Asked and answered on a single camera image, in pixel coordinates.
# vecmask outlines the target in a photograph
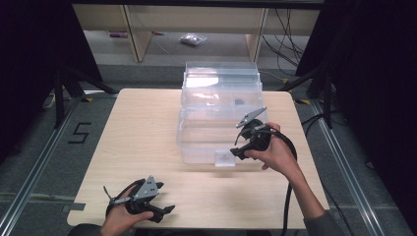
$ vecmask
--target dark sleeve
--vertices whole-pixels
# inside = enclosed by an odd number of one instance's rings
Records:
[[[68,236],[101,236],[100,228],[95,224],[79,224],[70,231]]]
[[[309,236],[333,236],[344,235],[339,225],[331,217],[330,213],[326,213],[314,219],[304,219]]]

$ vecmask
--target transparent storage bin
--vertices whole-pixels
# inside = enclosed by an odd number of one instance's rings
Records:
[[[255,63],[187,63],[178,117],[177,146],[186,163],[234,166],[236,124],[264,107]],[[266,122],[263,113],[258,119]],[[246,142],[239,139],[237,147]]]

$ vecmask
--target light wood table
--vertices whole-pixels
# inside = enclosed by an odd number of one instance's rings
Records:
[[[75,203],[70,225],[101,225],[108,205],[105,186],[114,197],[135,180],[153,175],[165,185],[151,203],[176,205],[160,223],[138,227],[279,229],[288,182],[259,161],[237,162],[235,167],[187,164],[176,146],[180,89],[122,89],[109,116]],[[291,95],[265,91],[268,119],[281,126],[296,146],[298,161],[323,206],[328,202],[305,139]],[[291,197],[288,228],[305,228],[295,196]]]

